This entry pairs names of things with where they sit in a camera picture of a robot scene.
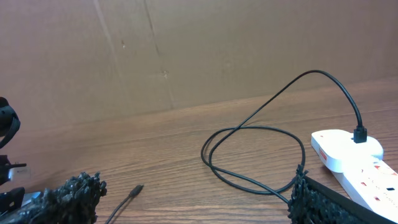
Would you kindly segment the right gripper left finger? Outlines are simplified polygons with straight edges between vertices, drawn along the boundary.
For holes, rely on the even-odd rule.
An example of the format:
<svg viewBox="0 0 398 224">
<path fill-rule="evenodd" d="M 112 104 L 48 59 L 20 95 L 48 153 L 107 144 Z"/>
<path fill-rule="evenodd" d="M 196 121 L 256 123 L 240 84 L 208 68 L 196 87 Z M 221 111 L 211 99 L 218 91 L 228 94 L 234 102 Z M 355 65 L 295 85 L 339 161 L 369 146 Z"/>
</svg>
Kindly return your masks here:
<svg viewBox="0 0 398 224">
<path fill-rule="evenodd" d="M 100 173 L 82 172 L 57 189 L 45 189 L 31 203 L 1 216 L 1 224 L 94 224 L 96 206 L 107 193 Z"/>
</svg>

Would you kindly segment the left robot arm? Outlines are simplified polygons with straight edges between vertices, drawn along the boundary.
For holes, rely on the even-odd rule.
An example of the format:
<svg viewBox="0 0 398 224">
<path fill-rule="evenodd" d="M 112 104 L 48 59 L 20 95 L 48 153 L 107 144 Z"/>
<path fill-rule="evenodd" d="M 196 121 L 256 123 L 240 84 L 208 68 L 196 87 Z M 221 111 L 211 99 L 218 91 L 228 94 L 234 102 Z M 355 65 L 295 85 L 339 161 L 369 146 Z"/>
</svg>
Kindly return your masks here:
<svg viewBox="0 0 398 224">
<path fill-rule="evenodd" d="M 3 148 L 18 132 L 21 122 L 9 105 L 8 101 L 1 97 L 1 148 Z M 10 181 L 10 170 L 25 167 L 27 164 L 11 164 L 6 155 L 1 155 L 1 185 Z M 1 215 L 11 213 L 21 208 L 25 194 L 25 188 L 19 187 L 9 192 L 1 193 Z"/>
</svg>

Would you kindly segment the Samsung Galaxy smartphone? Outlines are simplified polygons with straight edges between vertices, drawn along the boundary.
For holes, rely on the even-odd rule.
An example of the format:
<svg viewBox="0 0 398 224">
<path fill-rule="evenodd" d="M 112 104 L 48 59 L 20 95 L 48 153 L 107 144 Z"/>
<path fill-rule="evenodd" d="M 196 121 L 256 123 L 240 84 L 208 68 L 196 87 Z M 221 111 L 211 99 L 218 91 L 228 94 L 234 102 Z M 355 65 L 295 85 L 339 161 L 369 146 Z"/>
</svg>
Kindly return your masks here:
<svg viewBox="0 0 398 224">
<path fill-rule="evenodd" d="M 42 192 L 32 192 L 32 193 L 26 193 L 23 196 L 21 207 L 26 206 L 27 204 L 31 203 L 33 199 L 36 199 L 42 195 Z"/>
</svg>

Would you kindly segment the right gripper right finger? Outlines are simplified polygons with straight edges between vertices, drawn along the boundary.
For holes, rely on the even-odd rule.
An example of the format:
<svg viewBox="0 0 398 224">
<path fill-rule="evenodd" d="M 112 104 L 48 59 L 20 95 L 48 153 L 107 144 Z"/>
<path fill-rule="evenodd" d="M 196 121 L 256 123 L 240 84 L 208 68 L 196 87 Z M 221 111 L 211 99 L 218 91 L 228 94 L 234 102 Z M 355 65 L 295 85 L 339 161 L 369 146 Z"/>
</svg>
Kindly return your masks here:
<svg viewBox="0 0 398 224">
<path fill-rule="evenodd" d="M 301 165 L 288 202 L 288 218 L 294 224 L 394 224 L 338 192 L 307 177 Z"/>
</svg>

